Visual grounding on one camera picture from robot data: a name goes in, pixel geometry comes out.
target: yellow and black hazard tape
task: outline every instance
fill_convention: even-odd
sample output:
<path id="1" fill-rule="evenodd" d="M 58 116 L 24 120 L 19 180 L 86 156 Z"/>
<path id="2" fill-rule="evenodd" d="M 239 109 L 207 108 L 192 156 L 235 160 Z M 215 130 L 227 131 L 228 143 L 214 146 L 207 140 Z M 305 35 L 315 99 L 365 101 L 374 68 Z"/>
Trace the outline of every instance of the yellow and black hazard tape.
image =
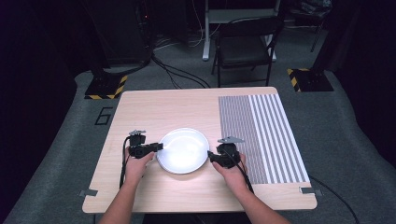
<path id="1" fill-rule="evenodd" d="M 120 80 L 120 85 L 117 87 L 117 90 L 114 94 L 109 94 L 109 95 L 85 95 L 84 99 L 92 99 L 92 100 L 105 100 L 105 99 L 116 99 L 119 98 L 119 96 L 122 93 L 122 89 L 125 86 L 126 79 L 128 77 L 124 76 Z"/>
<path id="2" fill-rule="evenodd" d="M 289 77 L 290 77 L 291 85 L 293 86 L 295 91 L 301 91 L 300 86 L 298 85 L 298 82 L 297 82 L 297 78 L 293 74 L 293 72 L 296 71 L 296 70 L 298 70 L 298 71 L 309 71 L 309 69 L 307 69 L 307 68 L 301 68 L 301 69 L 290 69 L 289 68 L 288 69 L 288 74 L 289 74 Z"/>

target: wrist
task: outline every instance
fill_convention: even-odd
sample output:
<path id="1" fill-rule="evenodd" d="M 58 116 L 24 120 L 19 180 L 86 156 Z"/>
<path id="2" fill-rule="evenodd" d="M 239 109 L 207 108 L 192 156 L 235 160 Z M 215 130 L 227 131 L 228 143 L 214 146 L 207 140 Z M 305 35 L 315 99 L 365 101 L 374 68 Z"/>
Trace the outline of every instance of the wrist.
<path id="1" fill-rule="evenodd" d="M 238 186 L 237 188 L 231 188 L 231 192 L 236 198 L 244 197 L 247 194 L 251 193 L 246 185 Z"/>
<path id="2" fill-rule="evenodd" d="M 125 182 L 123 183 L 122 188 L 136 190 L 138 185 L 139 185 L 138 181 L 125 179 Z"/>

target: forearm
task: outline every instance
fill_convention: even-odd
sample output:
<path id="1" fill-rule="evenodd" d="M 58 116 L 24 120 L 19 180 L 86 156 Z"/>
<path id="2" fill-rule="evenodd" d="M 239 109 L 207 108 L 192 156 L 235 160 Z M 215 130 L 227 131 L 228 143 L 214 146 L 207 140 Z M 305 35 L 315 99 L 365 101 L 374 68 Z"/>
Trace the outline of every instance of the forearm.
<path id="1" fill-rule="evenodd" d="M 251 223 L 289 223 L 248 189 L 236 190 L 233 194 L 241 203 Z"/>
<path id="2" fill-rule="evenodd" d="M 137 185 L 125 183 L 99 223 L 130 223 Z"/>

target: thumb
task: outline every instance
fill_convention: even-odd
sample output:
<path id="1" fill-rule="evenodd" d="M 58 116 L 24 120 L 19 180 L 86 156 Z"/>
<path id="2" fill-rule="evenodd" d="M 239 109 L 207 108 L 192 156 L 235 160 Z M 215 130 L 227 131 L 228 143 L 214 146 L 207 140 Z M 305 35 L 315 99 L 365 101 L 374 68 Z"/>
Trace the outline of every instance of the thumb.
<path id="1" fill-rule="evenodd" d="M 150 152 L 147 154 L 145 157 L 141 158 L 140 160 L 143 160 L 145 163 L 151 161 L 154 158 L 154 152 Z"/>
<path id="2" fill-rule="evenodd" d="M 223 169 L 217 162 L 213 161 L 212 162 L 213 167 L 222 175 Z"/>

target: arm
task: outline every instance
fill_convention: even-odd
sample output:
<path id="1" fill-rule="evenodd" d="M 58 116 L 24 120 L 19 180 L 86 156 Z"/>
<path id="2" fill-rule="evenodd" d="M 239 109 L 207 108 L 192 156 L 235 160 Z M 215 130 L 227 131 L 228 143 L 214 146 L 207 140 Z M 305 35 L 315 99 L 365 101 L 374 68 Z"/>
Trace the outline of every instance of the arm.
<path id="1" fill-rule="evenodd" d="M 154 152 L 150 152 L 141 159 L 129 158 L 126 164 L 124 184 L 99 223 L 130 223 L 137 186 L 145 173 L 147 163 L 153 157 Z"/>
<path id="2" fill-rule="evenodd" d="M 240 155 L 241 161 L 245 163 L 245 155 L 242 153 L 240 153 Z M 245 179 L 237 167 L 225 169 L 216 162 L 212 162 L 212 164 L 224 177 L 228 188 L 241 203 L 251 223 L 289 223 L 285 218 L 272 210 L 267 204 L 262 202 L 256 195 L 248 190 Z"/>

